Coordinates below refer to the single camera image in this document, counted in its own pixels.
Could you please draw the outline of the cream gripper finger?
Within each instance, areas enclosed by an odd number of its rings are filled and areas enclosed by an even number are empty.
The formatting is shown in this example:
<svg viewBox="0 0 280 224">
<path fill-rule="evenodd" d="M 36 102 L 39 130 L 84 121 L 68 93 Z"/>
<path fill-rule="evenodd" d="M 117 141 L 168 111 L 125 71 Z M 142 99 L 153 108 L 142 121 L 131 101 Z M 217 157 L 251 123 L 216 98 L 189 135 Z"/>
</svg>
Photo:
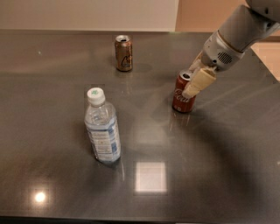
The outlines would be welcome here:
<svg viewBox="0 0 280 224">
<path fill-rule="evenodd" d="M 182 95 L 192 98 L 216 81 L 216 72 L 211 68 L 201 68 L 185 85 Z"/>
<path fill-rule="evenodd" d="M 191 72 L 194 72 L 196 69 L 201 68 L 201 57 L 202 57 L 202 52 L 199 53 L 199 55 L 195 58 L 195 60 L 190 65 L 189 70 Z"/>
</svg>

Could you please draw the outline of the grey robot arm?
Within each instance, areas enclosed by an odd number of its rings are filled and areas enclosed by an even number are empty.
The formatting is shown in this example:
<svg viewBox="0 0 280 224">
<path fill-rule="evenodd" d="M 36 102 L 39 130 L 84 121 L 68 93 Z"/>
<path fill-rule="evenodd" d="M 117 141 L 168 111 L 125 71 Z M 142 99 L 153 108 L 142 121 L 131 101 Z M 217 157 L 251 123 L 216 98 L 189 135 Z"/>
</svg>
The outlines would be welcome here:
<svg viewBox="0 0 280 224">
<path fill-rule="evenodd" d="M 190 81 L 182 95 L 191 98 L 216 80 L 216 75 L 232 67 L 255 42 L 279 29 L 280 0 L 246 0 L 205 42 L 190 65 Z"/>
</svg>

